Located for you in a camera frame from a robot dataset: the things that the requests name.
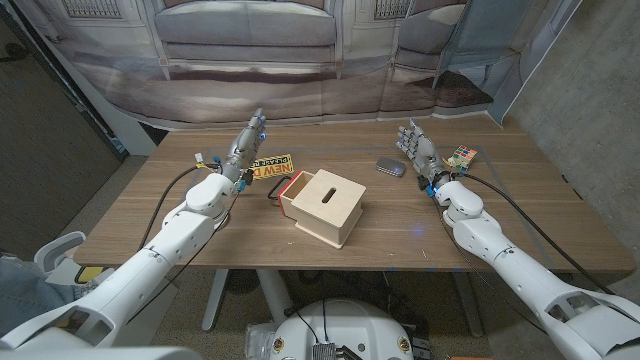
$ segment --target table leg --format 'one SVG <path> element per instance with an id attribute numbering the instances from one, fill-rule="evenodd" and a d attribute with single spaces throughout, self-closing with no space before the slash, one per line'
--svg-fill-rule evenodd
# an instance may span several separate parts
<path id="1" fill-rule="evenodd" d="M 282 280 L 278 270 L 256 270 L 260 279 L 260 286 L 267 299 L 271 316 L 277 326 L 280 326 L 287 317 L 284 311 L 293 306 L 293 301 L 287 292 L 287 286 Z"/>
<path id="2" fill-rule="evenodd" d="M 211 331 L 218 318 L 218 310 L 222 305 L 222 298 L 224 296 L 225 285 L 227 278 L 229 277 L 229 269 L 216 269 L 216 273 L 213 276 L 213 284 L 211 285 L 211 293 L 209 294 L 209 301 L 207 302 L 207 309 L 204 311 L 204 318 L 202 319 L 202 330 Z"/>
<path id="3" fill-rule="evenodd" d="M 456 287 L 458 293 L 458 299 L 464 312 L 464 317 L 467 320 L 467 326 L 469 332 L 473 337 L 479 338 L 484 336 L 482 330 L 482 321 L 480 320 L 480 314 L 478 312 L 478 304 L 476 302 L 473 289 L 471 288 L 471 282 L 469 281 L 469 274 L 463 272 L 451 273 L 453 277 L 453 284 Z"/>

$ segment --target box lid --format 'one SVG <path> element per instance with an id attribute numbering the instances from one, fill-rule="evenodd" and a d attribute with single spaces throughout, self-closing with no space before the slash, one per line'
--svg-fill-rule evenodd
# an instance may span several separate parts
<path id="1" fill-rule="evenodd" d="M 326 170 L 316 175 L 291 205 L 335 227 L 344 225 L 367 188 Z"/>

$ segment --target wooden table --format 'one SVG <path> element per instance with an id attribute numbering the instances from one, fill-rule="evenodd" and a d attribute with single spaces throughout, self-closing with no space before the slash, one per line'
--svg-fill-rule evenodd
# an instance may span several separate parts
<path id="1" fill-rule="evenodd" d="M 500 129 L 487 116 L 419 120 L 443 156 L 464 144 L 478 150 L 470 173 L 502 188 L 567 253 L 596 273 L 630 273 L 635 262 L 589 206 L 515 122 Z M 240 194 L 230 222 L 207 244 L 192 266 L 332 270 L 470 271 L 445 233 L 432 201 L 418 190 L 416 173 L 395 147 L 408 121 L 268 128 L 258 157 L 291 154 L 296 170 L 326 169 L 367 187 L 364 213 L 342 250 L 296 229 L 267 192 L 279 178 L 254 181 Z M 173 132 L 160 144 L 74 256 L 83 265 L 120 265 L 140 242 L 167 184 L 194 165 L 194 153 L 224 159 L 238 130 Z M 376 170 L 380 156 L 403 161 L 395 178 Z M 186 190 L 202 180 L 198 170 L 169 193 L 151 234 Z M 482 197 L 485 209 L 519 247 L 552 270 L 573 272 L 499 195 L 461 180 Z M 480 269 L 482 261 L 468 255 Z"/>

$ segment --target person's leg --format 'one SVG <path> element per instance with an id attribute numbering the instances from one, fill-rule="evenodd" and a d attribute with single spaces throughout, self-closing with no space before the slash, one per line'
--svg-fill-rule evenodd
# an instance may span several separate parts
<path id="1" fill-rule="evenodd" d="M 49 284 L 45 279 L 32 262 L 0 257 L 0 337 L 82 296 L 78 286 Z"/>

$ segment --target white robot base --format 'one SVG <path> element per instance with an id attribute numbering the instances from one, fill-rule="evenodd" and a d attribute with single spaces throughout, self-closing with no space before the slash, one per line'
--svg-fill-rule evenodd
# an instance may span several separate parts
<path id="1" fill-rule="evenodd" d="M 324 316 L 323 302 L 318 301 L 299 314 L 290 316 L 275 332 L 274 324 L 249 326 L 247 359 L 413 359 L 402 326 L 362 301 L 326 300 Z"/>

